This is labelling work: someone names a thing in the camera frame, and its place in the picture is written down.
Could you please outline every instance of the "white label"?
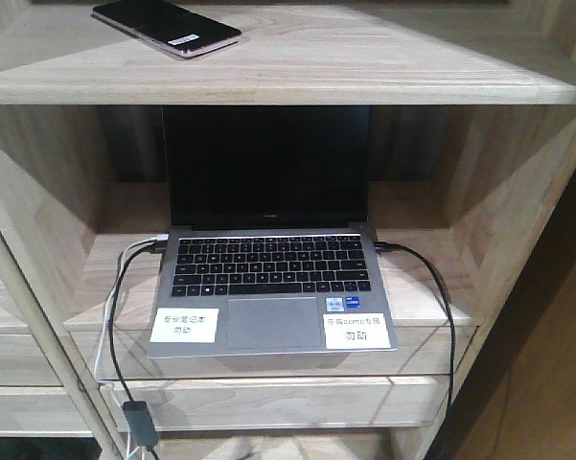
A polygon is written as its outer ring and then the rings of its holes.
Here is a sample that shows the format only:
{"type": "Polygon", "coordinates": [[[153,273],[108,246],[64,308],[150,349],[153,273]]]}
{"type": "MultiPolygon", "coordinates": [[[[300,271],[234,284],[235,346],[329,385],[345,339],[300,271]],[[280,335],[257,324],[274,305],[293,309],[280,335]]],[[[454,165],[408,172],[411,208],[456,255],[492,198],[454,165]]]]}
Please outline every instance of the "white label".
{"type": "Polygon", "coordinates": [[[383,313],[324,314],[328,350],[391,348],[383,313]]]}
{"type": "Polygon", "coordinates": [[[219,309],[158,309],[151,342],[214,343],[219,309]]]}
{"type": "Polygon", "coordinates": [[[183,43],[187,43],[188,41],[193,41],[200,38],[196,34],[189,34],[187,36],[182,36],[181,38],[176,38],[175,40],[169,41],[169,44],[172,46],[182,45],[183,43]]]}

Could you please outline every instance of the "black phone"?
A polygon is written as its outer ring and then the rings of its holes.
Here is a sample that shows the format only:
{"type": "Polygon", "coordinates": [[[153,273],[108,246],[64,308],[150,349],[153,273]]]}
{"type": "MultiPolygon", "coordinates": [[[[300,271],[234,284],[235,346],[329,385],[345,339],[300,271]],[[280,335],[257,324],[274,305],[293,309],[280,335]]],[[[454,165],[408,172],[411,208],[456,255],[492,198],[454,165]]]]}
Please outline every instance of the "black phone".
{"type": "Polygon", "coordinates": [[[121,0],[92,16],[183,58],[236,43],[241,31],[163,0],[121,0]]]}

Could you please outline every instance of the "black screen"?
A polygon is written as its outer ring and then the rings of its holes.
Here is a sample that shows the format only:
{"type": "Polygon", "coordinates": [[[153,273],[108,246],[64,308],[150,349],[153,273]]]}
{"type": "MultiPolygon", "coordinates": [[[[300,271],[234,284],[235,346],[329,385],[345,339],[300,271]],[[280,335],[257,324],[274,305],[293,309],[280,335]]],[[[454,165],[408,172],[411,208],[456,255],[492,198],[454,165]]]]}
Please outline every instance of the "black screen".
{"type": "Polygon", "coordinates": [[[368,106],[167,106],[173,224],[366,220],[368,106]]]}

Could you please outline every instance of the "drawer front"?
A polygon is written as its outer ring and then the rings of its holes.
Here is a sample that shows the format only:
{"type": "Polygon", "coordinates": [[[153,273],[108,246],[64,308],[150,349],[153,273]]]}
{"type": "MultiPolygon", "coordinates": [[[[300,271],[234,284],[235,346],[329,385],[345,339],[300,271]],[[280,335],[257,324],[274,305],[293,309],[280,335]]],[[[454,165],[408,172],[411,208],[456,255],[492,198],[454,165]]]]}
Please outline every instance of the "drawer front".
{"type": "MultiPolygon", "coordinates": [[[[421,426],[437,413],[445,377],[133,381],[159,430],[421,426]]],[[[125,398],[118,390],[118,398],[125,398]]],[[[104,388],[121,430],[127,423],[104,388]]]]}
{"type": "Polygon", "coordinates": [[[0,387],[0,436],[91,436],[62,387],[0,387]]]}
{"type": "Polygon", "coordinates": [[[0,334],[0,385],[60,385],[45,355],[29,334],[0,334]]]}
{"type": "MultiPolygon", "coordinates": [[[[471,341],[475,327],[457,328],[456,365],[471,341]]],[[[127,379],[190,379],[292,376],[363,376],[446,374],[449,369],[449,328],[397,328],[399,349],[392,352],[349,354],[225,356],[148,359],[149,331],[116,331],[120,367],[127,379]]],[[[100,333],[72,332],[91,369],[100,333]]],[[[115,379],[104,348],[101,376],[115,379]]]]}

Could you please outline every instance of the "laptop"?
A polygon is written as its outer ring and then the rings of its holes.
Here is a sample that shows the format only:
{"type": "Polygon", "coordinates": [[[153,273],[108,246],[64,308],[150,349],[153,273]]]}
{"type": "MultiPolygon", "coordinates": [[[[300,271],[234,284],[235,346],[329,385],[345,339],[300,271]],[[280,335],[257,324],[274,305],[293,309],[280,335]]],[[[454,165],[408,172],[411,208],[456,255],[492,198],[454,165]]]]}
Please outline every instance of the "laptop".
{"type": "Polygon", "coordinates": [[[394,350],[368,106],[166,106],[172,228],[151,358],[394,350]]]}

